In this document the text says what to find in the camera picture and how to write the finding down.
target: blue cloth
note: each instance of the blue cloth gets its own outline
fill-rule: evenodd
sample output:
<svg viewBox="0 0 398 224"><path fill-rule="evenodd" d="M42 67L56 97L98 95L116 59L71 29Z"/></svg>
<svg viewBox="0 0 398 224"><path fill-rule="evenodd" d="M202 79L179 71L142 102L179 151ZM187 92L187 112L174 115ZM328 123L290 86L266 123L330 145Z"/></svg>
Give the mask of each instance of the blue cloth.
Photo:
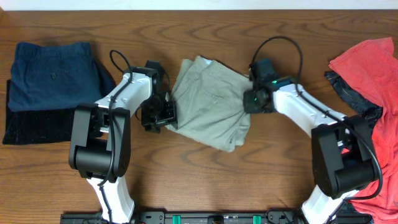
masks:
<svg viewBox="0 0 398 224"><path fill-rule="evenodd" d="M75 108L94 103L115 84L95 62L89 43L41 47L21 42L11 68L13 112Z"/></svg>

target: gray cloth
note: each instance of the gray cloth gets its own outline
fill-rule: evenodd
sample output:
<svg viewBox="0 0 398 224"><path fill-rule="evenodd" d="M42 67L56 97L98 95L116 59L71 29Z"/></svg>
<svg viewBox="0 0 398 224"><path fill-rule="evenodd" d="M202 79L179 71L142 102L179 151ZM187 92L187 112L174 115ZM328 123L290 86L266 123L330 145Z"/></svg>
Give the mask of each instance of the gray cloth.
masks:
<svg viewBox="0 0 398 224"><path fill-rule="evenodd" d="M252 88L244 76L217 61L185 59L173 87L178 128L169 130L208 146L231 152L242 146L250 128L243 93Z"/></svg>

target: wooden table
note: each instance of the wooden table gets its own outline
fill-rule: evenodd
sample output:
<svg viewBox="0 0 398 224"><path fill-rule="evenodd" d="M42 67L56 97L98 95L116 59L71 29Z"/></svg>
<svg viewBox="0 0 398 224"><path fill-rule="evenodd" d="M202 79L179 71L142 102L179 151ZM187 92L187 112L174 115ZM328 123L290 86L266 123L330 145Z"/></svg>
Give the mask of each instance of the wooden table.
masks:
<svg viewBox="0 0 398 224"><path fill-rule="evenodd" d="M20 41L44 46L91 43L116 82L108 53L122 51L132 65L159 60L175 82L183 58L203 55L248 72L258 45L287 35L302 47L302 84L347 115L323 76L328 61L353 45L398 36L398 11L101 11L7 12L0 21L0 136L4 135L6 80ZM299 59L283 40L259 58L273 59L294 76ZM139 208L168 211L261 211L298 207L314 182L310 139L281 114L252 115L243 147L217 151L162 129L146 133L132 119L132 156L126 179ZM63 212L101 207L91 186L68 165L69 142L0 148L0 223L58 223Z"/></svg>

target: black fabric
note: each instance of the black fabric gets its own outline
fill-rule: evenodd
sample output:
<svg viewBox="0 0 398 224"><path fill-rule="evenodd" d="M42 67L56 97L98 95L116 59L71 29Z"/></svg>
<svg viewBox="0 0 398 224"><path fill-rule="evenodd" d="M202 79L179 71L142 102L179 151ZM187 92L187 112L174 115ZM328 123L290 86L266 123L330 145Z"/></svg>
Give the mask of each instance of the black fabric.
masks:
<svg viewBox="0 0 398 224"><path fill-rule="evenodd" d="M325 72L325 77L329 80L340 98L366 119L369 122L369 127L373 130L383 114L383 108L375 105L353 90L336 72Z"/></svg>
<svg viewBox="0 0 398 224"><path fill-rule="evenodd" d="M84 42L59 47L21 42L11 77L8 105L14 112L74 108L94 103L115 87Z"/></svg>
<svg viewBox="0 0 398 224"><path fill-rule="evenodd" d="M11 81L7 81L7 105ZM12 112L6 106L3 144L41 144L70 141L74 108Z"/></svg>

